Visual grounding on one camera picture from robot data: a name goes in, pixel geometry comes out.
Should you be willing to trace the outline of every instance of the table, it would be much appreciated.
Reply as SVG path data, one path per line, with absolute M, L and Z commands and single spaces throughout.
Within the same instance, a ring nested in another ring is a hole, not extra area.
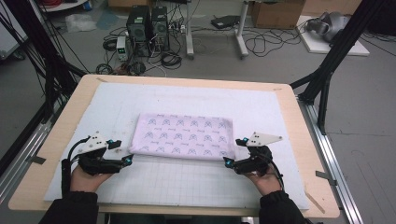
M 187 23 L 186 23 L 186 49 L 187 49 L 187 56 L 190 59 L 194 58 L 194 48 L 192 45 L 192 33 L 191 33 L 191 1 L 187 0 Z M 245 26 L 245 18 L 248 14 L 248 1 L 243 1 L 242 9 L 241 9 L 241 18 L 239 20 L 239 27 L 235 30 L 235 37 L 238 43 L 239 49 L 241 50 L 241 59 L 244 59 L 248 56 L 248 49 L 245 45 L 244 38 L 242 37 L 242 32 Z
M 58 118 L 46 142 L 37 156 L 46 158 L 42 165 L 32 163 L 25 177 L 16 189 L 8 206 L 13 210 L 45 211 L 50 203 L 43 198 L 52 179 L 60 157 L 69 143 L 81 116 L 89 105 L 96 88 L 101 82 L 134 83 L 147 85 L 206 87 L 236 90 L 273 91 L 278 99 L 283 118 L 287 124 L 290 143 L 304 181 L 310 209 L 303 211 L 305 217 L 338 217 L 340 212 L 326 179 L 315 176 L 315 171 L 323 172 L 322 165 L 304 122 L 300 107 L 289 85 L 271 83 L 248 83 L 236 81 L 217 81 L 199 79 L 161 78 L 161 77 L 114 77 L 85 76 Z M 181 207 L 159 205 L 100 204 L 100 212 L 107 213 L 145 213 L 176 215 L 211 215 L 255 217 L 257 209 Z

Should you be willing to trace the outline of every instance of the table leg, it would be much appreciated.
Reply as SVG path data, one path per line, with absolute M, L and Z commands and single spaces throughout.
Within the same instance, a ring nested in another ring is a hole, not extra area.
M 245 45 L 244 38 L 242 37 L 242 32 L 244 30 L 245 18 L 248 13 L 248 1 L 242 3 L 241 20 L 239 21 L 239 27 L 235 30 L 236 40 L 238 41 L 239 48 L 241 49 L 241 59 L 248 56 L 248 49 Z
M 187 23 L 186 23 L 186 49 L 187 57 L 194 59 L 194 46 L 192 44 L 192 33 L 191 33 L 191 0 L 187 0 Z

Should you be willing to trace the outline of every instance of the desktop computer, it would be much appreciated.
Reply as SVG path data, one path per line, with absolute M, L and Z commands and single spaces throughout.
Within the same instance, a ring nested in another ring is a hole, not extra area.
M 126 28 L 131 46 L 137 56 L 150 56 L 150 40 L 153 34 L 149 6 L 132 6 Z
M 151 23 L 155 36 L 155 49 L 169 50 L 169 31 L 166 7 L 155 7 L 151 11 Z

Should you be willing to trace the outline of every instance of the floor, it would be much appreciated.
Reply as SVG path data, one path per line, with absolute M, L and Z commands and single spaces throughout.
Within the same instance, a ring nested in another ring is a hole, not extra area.
M 64 38 L 90 71 L 102 63 L 105 51 L 103 37 L 125 25 L 126 20 L 114 17 L 108 9 L 95 8 L 85 12 L 80 8 L 52 14 L 56 24 L 64 24 L 64 16 L 76 13 L 92 15 L 101 28 L 90 32 L 64 34 Z M 210 16 L 194 17 L 196 25 L 210 27 Z M 247 27 L 251 22 L 247 18 Z M 394 42 L 370 39 L 379 47 L 396 53 Z M 365 223 L 391 223 L 396 220 L 396 57 L 361 39 L 370 51 L 369 57 L 347 56 L 336 70 L 330 89 L 326 130 L 340 163 L 346 182 Z M 304 44 L 284 45 L 265 57 L 253 54 L 240 60 L 239 49 L 232 33 L 211 31 L 194 33 L 196 55 L 180 56 L 177 70 L 151 69 L 145 75 L 248 82 L 291 83 L 315 71 L 325 55 L 308 53 Z M 72 52 L 63 44 L 68 61 L 80 66 Z M 258 42 L 257 48 L 263 48 Z M 119 62 L 113 60 L 111 65 Z M 17 138 L 33 114 L 44 102 L 33 67 L 28 60 L 7 60 L 0 65 L 0 158 Z M 300 93 L 304 87 L 295 90 Z M 37 223 L 43 213 L 10 211 L 7 201 L 0 205 L 1 223 Z M 313 222 L 347 223 L 337 219 L 313 219 Z

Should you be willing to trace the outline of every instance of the hand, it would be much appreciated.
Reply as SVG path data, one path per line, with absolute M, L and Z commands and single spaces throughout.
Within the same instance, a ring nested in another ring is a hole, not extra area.
M 245 174 L 245 176 L 253 182 L 262 196 L 282 190 L 279 180 L 276 178 L 276 175 L 273 172 L 272 165 L 268 167 L 267 173 L 265 175 L 250 173 Z
M 70 191 L 84 191 L 95 193 L 99 186 L 109 179 L 112 174 L 89 175 L 78 165 L 73 173 L 70 183 Z

